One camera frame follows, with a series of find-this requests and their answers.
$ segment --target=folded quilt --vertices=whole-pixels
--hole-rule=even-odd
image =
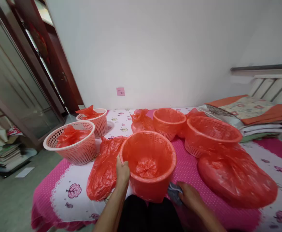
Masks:
[[[248,143],[252,140],[261,140],[263,138],[275,138],[279,135],[279,133],[258,133],[249,136],[245,136],[242,138],[241,143]]]
[[[254,126],[248,126],[240,129],[240,132],[243,134],[253,131],[253,130],[260,130],[260,129],[270,129],[270,128],[281,128],[281,124],[260,124]]]
[[[260,129],[260,130],[252,130],[246,133],[242,133],[243,136],[249,136],[253,134],[258,134],[258,133],[265,133],[265,132],[271,132],[271,133],[282,133],[282,129],[280,128],[268,128],[268,129]]]
[[[264,99],[253,98],[247,94],[223,98],[206,104],[234,115],[245,125],[282,120],[282,104],[273,104]]]
[[[206,115],[211,117],[211,118],[216,118],[216,119],[219,119],[221,121],[224,121],[224,122],[232,125],[233,127],[237,128],[238,130],[253,126],[253,125],[245,125],[240,119],[235,117],[233,114],[230,114],[227,111],[224,111],[224,110],[217,108],[215,106],[202,105],[202,106],[198,106],[197,109],[199,111],[205,112]],[[280,123],[282,123],[282,121],[275,121],[275,122],[272,122],[270,125],[280,124]]]

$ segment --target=door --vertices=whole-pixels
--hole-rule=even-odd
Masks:
[[[15,7],[20,17],[24,20],[26,27],[29,29],[40,55],[49,69],[55,85],[63,98],[65,106],[70,113],[74,113],[79,110],[78,105],[83,105],[83,101],[76,87],[74,78],[72,77],[72,79],[70,79],[70,74],[65,73],[65,68],[67,67],[63,67],[63,62],[59,59],[56,52],[56,46],[54,46],[50,39],[50,35],[41,19],[34,0],[15,0]]]
[[[35,145],[64,124],[1,24],[0,109]]]

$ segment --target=mesh basket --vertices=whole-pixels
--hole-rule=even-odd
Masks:
[[[190,146],[186,140],[185,140],[184,146],[185,146],[186,151],[188,151],[188,153],[191,154],[192,156],[196,158],[200,158],[200,156],[202,155],[202,152],[198,148]]]
[[[238,129],[218,119],[198,116],[186,123],[185,149],[197,158],[216,144],[233,146],[242,140]]]
[[[107,110],[106,109],[94,109],[97,113],[104,113],[103,115],[82,120],[82,118],[85,116],[84,114],[78,114],[77,121],[91,121],[95,124],[95,138],[98,139],[101,136],[105,136],[108,133],[108,124],[107,124]]]
[[[186,121],[182,112],[174,109],[157,109],[153,113],[155,131],[165,136],[169,141],[181,130]]]
[[[91,131],[91,133],[84,139],[73,145],[62,148],[56,148],[57,137],[63,133],[64,129],[68,125],[72,125],[73,128],[76,130],[87,130]],[[83,165],[88,163],[96,155],[95,136],[93,133],[94,130],[95,125],[92,122],[72,122],[56,129],[51,134],[49,134],[43,142],[43,147],[49,151],[56,151],[63,158],[67,159],[70,163],[74,165]]]
[[[144,200],[161,203],[176,165],[176,153],[171,142],[157,132],[140,131],[123,143],[119,157],[122,163],[128,161],[133,193]]]

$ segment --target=bed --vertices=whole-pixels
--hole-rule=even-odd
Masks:
[[[188,113],[192,107],[175,108]],[[110,110],[107,114],[108,134],[106,138],[129,136],[134,109]],[[205,203],[215,212],[227,229],[242,231],[282,231],[282,141],[263,139],[249,142],[243,148],[254,161],[277,183],[279,191],[276,201],[261,209],[236,209],[227,205],[203,183],[197,171],[197,159],[184,148],[184,141],[175,138],[172,144],[177,153],[177,165],[172,182],[184,181],[192,184]],[[95,223],[110,196],[104,201],[94,202],[86,195],[86,183],[94,159],[86,165],[75,166],[63,159],[39,184],[33,195],[32,227],[47,231],[51,227],[74,231],[84,225]],[[178,212],[184,224],[191,222],[189,215]]]

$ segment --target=floor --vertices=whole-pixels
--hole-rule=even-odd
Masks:
[[[33,192],[38,184],[62,160],[55,152],[40,151],[25,167],[35,167],[26,177],[15,178],[24,168],[3,179],[0,177],[0,232],[30,232]],[[92,231],[93,226],[81,232]]]

